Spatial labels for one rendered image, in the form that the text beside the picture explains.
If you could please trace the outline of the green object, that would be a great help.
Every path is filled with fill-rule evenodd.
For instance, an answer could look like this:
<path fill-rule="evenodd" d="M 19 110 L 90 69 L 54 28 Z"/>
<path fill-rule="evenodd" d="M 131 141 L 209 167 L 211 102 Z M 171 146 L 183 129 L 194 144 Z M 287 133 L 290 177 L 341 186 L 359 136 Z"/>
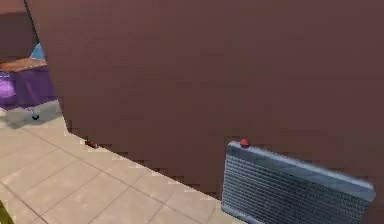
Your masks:
<path fill-rule="evenodd" d="M 4 204 L 0 201 L 0 224 L 15 224 L 9 215 L 8 211 L 4 207 Z"/>

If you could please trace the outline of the grey ribbed radiator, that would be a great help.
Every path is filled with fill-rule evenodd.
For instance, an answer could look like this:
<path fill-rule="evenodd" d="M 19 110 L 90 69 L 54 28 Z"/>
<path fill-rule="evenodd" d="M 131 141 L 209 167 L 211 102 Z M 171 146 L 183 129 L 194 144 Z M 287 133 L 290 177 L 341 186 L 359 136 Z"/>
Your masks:
<path fill-rule="evenodd" d="M 361 224 L 374 201 L 363 179 L 232 141 L 221 210 L 247 224 Z"/>

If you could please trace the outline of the purple wheeled cart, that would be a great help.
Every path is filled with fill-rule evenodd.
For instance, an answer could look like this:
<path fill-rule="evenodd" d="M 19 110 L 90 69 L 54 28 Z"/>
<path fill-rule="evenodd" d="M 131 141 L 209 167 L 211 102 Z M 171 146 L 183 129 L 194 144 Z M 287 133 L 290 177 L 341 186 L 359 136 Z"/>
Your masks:
<path fill-rule="evenodd" d="M 35 107 L 56 99 L 45 60 L 23 58 L 0 63 L 1 109 L 22 108 L 38 120 L 40 114 Z"/>

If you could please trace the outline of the light blue triangular object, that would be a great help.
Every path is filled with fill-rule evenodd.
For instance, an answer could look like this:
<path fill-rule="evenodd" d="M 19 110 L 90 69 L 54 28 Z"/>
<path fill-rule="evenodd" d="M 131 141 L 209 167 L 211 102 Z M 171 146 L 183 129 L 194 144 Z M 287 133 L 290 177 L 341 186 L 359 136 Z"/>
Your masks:
<path fill-rule="evenodd" d="M 30 57 L 31 57 L 32 59 L 38 59 L 38 60 L 44 60 L 44 59 L 45 59 L 45 57 L 44 57 L 44 52 L 43 52 L 43 49 L 42 49 L 40 43 L 38 43 L 38 44 L 34 47 L 34 49 L 33 49 L 32 53 L 31 53 Z"/>

